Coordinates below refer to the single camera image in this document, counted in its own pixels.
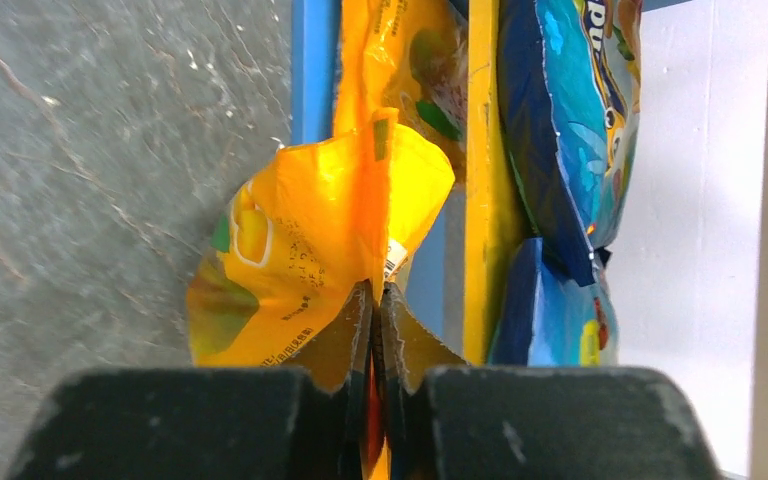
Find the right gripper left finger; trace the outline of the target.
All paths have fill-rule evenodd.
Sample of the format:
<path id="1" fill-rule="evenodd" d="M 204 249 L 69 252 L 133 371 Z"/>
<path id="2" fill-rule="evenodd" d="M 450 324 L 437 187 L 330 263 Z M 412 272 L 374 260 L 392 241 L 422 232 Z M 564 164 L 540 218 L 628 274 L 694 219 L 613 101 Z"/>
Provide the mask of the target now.
<path id="1" fill-rule="evenodd" d="M 361 479 L 374 310 L 357 283 L 270 367 L 95 368 L 40 404 L 9 479 Z"/>

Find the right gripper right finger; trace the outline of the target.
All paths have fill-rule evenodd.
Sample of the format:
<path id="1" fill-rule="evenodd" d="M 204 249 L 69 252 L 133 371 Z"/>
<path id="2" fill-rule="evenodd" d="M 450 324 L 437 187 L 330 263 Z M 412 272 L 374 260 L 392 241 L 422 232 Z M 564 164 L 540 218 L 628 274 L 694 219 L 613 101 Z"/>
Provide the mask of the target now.
<path id="1" fill-rule="evenodd" d="M 678 386 L 639 367 L 472 366 L 388 284 L 380 390 L 394 479 L 717 479 Z"/>

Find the orange mango candy bag front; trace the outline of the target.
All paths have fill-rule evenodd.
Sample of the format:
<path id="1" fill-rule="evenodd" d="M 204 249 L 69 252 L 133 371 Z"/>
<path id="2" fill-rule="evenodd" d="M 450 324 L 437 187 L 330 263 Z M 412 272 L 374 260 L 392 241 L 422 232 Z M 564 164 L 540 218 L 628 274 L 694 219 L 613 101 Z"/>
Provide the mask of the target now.
<path id="1" fill-rule="evenodd" d="M 380 303 L 454 182 L 447 156 L 384 108 L 328 140 L 279 150 L 221 214 L 186 294 L 196 366 L 270 367 L 372 288 L 361 479 L 394 479 L 380 390 Z"/>

